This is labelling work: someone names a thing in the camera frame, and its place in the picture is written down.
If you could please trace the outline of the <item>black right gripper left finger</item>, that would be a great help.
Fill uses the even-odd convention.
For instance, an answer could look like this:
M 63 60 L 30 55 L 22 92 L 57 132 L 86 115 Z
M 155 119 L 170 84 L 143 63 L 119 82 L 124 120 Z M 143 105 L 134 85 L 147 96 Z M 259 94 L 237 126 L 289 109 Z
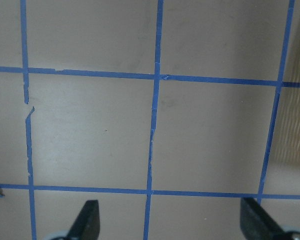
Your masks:
M 66 240 L 97 240 L 100 235 L 98 200 L 87 200 L 67 233 Z

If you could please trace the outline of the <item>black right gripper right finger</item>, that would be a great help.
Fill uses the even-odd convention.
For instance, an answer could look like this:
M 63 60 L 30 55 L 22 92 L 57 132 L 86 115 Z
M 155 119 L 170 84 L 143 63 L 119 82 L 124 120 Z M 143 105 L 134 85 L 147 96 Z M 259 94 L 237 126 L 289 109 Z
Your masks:
M 246 240 L 285 240 L 286 232 L 253 197 L 240 199 L 240 230 Z

